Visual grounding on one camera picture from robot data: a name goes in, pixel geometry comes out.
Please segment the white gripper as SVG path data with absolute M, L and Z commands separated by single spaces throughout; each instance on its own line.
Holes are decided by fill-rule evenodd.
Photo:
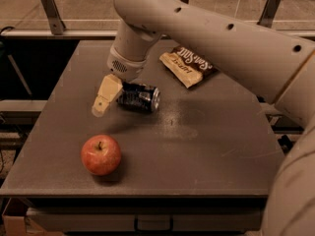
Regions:
M 122 81 L 131 82 L 137 79 L 144 70 L 145 64 L 146 61 L 131 61 L 124 58 L 111 46 L 107 67 L 112 74 L 103 78 L 94 100 L 92 114 L 95 117 L 102 117 L 111 103 L 121 94 Z

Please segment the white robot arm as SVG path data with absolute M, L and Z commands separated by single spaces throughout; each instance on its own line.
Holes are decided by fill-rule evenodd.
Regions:
M 160 36 L 170 36 L 303 128 L 275 178 L 260 235 L 315 236 L 315 43 L 180 0 L 112 1 L 121 23 L 94 115 L 140 75 Z

